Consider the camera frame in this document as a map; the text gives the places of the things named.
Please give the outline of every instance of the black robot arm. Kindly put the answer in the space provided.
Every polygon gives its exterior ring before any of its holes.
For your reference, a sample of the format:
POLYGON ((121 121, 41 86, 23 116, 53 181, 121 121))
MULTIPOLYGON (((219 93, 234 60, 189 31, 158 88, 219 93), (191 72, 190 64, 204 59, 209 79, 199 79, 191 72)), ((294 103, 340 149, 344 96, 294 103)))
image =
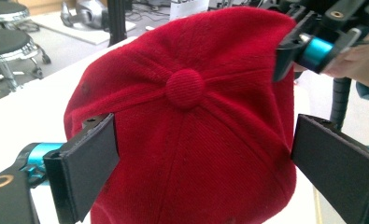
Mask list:
POLYGON ((0 173, 0 223, 39 223, 30 188, 46 182, 59 222, 83 221, 119 160, 112 114, 85 120, 67 143, 28 145, 0 173))

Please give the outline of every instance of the table surface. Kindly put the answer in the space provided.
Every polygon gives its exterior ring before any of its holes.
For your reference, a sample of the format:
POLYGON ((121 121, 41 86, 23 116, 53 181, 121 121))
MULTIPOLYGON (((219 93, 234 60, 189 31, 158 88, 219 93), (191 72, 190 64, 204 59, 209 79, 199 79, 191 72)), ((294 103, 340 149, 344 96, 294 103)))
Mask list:
MULTIPOLYGON (((101 55, 133 39, 135 37, 103 49, 52 76, 34 80, 26 84, 22 90, 1 99, 0 172, 8 168, 19 152, 30 143, 66 142, 64 110, 84 70, 101 55)), ((296 113, 308 112, 309 100, 305 90, 296 87, 295 95, 296 113)), ((58 223, 50 188, 37 187, 32 189, 32 194, 41 223, 58 223)), ((89 217, 83 223, 90 223, 89 217)), ((297 188, 289 205, 266 223, 316 223, 313 187, 301 172, 298 172, 297 188)))

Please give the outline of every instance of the cap button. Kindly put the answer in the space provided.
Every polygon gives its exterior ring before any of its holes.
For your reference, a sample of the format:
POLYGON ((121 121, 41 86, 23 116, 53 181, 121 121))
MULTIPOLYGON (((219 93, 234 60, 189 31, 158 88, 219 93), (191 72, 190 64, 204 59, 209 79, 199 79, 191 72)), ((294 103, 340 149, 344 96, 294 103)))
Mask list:
POLYGON ((180 109, 191 109, 198 105, 202 100, 204 89, 204 80, 192 69, 177 71, 166 82, 167 99, 180 109))

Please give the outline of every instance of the red baseball cap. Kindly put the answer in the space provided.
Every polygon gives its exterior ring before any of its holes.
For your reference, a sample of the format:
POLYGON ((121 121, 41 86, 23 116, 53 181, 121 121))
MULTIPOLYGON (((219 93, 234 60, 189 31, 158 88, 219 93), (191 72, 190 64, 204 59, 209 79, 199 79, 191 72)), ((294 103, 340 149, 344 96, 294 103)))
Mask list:
POLYGON ((295 188, 293 73, 272 82, 295 22, 231 7, 170 21, 83 74, 64 115, 114 113, 121 161, 92 223, 262 223, 295 188))

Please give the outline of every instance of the stool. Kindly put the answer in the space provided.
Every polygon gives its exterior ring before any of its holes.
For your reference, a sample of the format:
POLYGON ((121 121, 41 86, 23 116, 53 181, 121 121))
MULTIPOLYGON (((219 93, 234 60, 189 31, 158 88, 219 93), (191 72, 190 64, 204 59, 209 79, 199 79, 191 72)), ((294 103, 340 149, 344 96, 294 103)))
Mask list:
POLYGON ((34 44, 33 39, 25 32, 0 29, 0 73, 11 91, 16 91, 19 85, 8 62, 32 59, 35 69, 31 75, 42 78, 41 68, 33 59, 39 51, 40 49, 34 44))
POLYGON ((29 15, 29 9, 22 4, 0 1, 0 23, 5 28, 12 28, 12 22, 22 21, 29 15))

